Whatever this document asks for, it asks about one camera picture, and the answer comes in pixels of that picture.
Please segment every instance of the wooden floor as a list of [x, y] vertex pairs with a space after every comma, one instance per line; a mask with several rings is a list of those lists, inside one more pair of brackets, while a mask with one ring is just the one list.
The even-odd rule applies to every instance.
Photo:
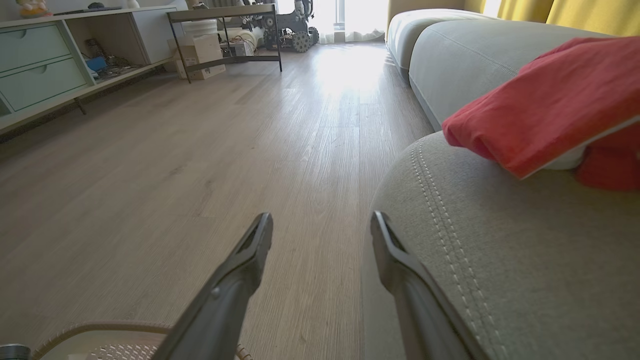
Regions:
[[256, 360], [361, 359], [370, 201], [427, 120], [383, 44], [319, 45], [277, 67], [155, 76], [0, 145], [0, 343], [173, 323], [270, 211], [241, 343]]

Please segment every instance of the cabinet drawer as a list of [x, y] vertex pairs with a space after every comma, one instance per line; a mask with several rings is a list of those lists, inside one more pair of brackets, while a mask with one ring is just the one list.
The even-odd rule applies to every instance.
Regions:
[[0, 72], [70, 53], [55, 25], [0, 33]]
[[0, 92], [14, 111], [86, 84], [73, 59], [0, 78]]

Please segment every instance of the drawer handle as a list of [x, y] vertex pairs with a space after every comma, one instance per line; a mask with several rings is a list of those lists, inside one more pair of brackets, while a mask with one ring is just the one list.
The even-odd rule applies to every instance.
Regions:
[[20, 30], [20, 31], [12, 31], [6, 34], [18, 40], [22, 40], [25, 36], [27, 36], [27, 29]]
[[34, 74], [44, 74], [45, 72], [47, 72], [47, 67], [48, 65], [42, 65], [39, 67], [34, 67], [33, 69], [29, 69], [29, 71]]

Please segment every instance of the cardboard box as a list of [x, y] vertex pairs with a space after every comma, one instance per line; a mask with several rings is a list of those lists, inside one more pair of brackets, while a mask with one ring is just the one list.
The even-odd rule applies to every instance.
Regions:
[[[180, 44], [180, 50], [182, 51], [184, 62], [187, 66], [222, 59], [222, 50], [220, 49], [217, 34], [202, 37], [180, 37], [178, 38], [178, 43]], [[175, 40], [169, 39], [167, 40], [167, 44], [169, 44], [169, 48], [173, 51], [173, 59], [175, 60], [175, 67], [178, 71], [179, 77], [181, 79], [186, 79], [187, 74], [182, 66], [180, 53], [175, 46]], [[189, 73], [189, 77], [192, 80], [204, 80], [224, 71], [225, 66], [218, 65], [207, 69], [191, 71]]]

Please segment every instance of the white curtain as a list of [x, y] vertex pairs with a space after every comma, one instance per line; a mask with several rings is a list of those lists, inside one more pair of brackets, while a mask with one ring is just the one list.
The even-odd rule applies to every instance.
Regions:
[[333, 43], [335, 3], [335, 0], [314, 0], [314, 18], [309, 21], [309, 26], [318, 29], [320, 44]]
[[346, 41], [367, 41], [384, 35], [387, 9], [388, 0], [344, 0]]
[[[294, 0], [276, 0], [279, 13], [291, 13]], [[334, 41], [336, 0], [314, 0], [314, 18], [309, 26], [320, 33], [320, 44]], [[344, 0], [344, 32], [346, 41], [366, 41], [385, 33], [388, 0]]]

